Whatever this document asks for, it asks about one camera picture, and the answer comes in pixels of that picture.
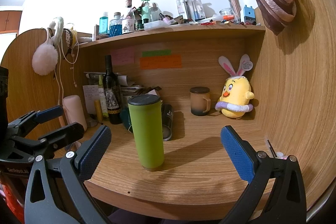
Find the green sticky note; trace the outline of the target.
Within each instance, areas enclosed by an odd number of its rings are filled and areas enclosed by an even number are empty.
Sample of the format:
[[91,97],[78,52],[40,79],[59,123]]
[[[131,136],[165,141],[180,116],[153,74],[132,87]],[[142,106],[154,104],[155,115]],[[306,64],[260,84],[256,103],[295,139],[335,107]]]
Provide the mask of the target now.
[[154,50],[154,51],[143,51],[142,57],[155,57],[155,56],[168,56],[171,55],[171,50]]

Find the pink sticky note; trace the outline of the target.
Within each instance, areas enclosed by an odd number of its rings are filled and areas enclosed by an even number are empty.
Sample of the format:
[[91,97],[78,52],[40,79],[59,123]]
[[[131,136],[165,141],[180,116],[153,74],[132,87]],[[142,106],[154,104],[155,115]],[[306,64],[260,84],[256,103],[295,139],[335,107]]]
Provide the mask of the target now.
[[134,47],[126,47],[110,52],[113,66],[128,65],[134,63]]

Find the yellow tube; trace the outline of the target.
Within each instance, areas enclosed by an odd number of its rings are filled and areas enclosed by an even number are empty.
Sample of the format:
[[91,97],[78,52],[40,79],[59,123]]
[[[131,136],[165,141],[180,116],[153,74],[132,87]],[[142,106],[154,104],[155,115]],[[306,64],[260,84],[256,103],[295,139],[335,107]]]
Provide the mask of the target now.
[[97,120],[99,122],[102,122],[104,117],[103,117],[103,114],[102,114],[102,109],[101,109],[101,105],[100,105],[100,100],[95,100],[94,101],[94,107],[95,107],[95,110],[96,110],[96,116],[97,116]]

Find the teal hexagonal cup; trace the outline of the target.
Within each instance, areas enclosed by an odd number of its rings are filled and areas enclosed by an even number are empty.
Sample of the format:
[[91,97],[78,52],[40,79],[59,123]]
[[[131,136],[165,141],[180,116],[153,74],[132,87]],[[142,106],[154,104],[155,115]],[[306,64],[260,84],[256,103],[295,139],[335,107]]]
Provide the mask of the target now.
[[123,108],[120,113],[120,117],[122,119],[122,123],[124,127],[130,132],[133,133],[133,128],[131,124],[130,112],[127,107]]

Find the black metal tumbler lying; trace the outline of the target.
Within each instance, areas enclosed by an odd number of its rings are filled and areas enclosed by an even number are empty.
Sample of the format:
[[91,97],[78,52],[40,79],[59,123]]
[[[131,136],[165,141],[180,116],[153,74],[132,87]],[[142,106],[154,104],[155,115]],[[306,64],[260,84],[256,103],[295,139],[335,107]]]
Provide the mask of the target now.
[[168,141],[172,137],[174,109],[170,104],[163,104],[161,106],[161,114],[163,140]]

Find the brown ceramic mug with lid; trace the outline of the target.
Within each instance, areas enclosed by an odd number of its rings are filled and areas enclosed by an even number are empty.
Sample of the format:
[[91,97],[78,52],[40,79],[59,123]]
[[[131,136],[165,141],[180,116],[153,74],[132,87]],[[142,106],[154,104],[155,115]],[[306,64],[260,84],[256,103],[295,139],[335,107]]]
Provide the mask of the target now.
[[190,89],[190,110],[196,116],[205,116],[211,108],[210,89],[197,86]]

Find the white paper note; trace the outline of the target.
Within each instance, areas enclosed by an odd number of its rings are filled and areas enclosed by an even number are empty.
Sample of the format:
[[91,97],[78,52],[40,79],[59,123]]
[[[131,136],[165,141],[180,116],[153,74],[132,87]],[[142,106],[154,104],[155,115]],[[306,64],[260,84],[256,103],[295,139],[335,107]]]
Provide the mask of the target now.
[[83,85],[83,92],[87,113],[96,115],[95,101],[100,99],[98,85]]

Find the green tumbler black base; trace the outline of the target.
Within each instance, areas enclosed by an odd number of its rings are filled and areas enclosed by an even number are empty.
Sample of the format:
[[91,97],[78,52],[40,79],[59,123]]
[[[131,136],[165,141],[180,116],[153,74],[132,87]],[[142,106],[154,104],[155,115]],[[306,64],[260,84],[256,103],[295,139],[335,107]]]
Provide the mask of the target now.
[[161,100],[143,94],[128,100],[134,141],[141,165],[150,171],[164,162]]

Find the orange sticky note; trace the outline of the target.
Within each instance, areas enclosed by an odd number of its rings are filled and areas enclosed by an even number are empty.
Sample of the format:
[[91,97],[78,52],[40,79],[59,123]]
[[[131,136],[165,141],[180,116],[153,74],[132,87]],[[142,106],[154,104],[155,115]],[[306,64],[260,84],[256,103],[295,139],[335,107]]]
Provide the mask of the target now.
[[141,70],[182,68],[182,58],[181,55],[141,57],[139,67]]

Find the blue pencil sharpener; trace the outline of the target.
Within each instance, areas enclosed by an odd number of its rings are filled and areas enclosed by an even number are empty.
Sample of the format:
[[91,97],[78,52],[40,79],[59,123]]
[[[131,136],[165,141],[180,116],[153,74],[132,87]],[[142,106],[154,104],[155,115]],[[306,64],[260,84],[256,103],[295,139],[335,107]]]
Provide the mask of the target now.
[[243,17],[241,19],[241,24],[256,25],[255,10],[252,8],[252,6],[248,7],[245,5],[243,7]]

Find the yellow chick plush toy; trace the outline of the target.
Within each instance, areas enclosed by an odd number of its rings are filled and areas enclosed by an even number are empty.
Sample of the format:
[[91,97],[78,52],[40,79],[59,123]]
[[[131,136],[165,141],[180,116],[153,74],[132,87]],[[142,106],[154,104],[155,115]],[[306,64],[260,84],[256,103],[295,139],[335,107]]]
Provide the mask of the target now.
[[250,82],[244,76],[245,72],[253,68],[253,63],[247,54],[240,58],[237,71],[234,70],[231,62],[225,56],[220,56],[218,63],[230,76],[224,83],[215,110],[228,118],[240,119],[245,113],[253,110],[250,100],[254,99],[255,95],[252,92]]

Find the dark wine bottle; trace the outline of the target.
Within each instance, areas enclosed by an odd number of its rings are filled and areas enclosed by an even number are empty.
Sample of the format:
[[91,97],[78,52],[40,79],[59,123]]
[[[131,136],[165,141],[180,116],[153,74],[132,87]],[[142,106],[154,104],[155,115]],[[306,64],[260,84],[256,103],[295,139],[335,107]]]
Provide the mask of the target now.
[[111,55],[105,56],[105,75],[102,82],[109,121],[111,124],[122,124],[120,84],[117,75],[113,72]]

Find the small pink object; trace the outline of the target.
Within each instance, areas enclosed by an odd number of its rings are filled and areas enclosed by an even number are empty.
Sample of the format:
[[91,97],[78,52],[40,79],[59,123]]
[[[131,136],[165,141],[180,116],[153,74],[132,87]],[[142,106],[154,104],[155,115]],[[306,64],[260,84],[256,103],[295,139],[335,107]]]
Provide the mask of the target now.
[[276,152],[276,158],[286,160],[287,156],[285,156],[282,152]]

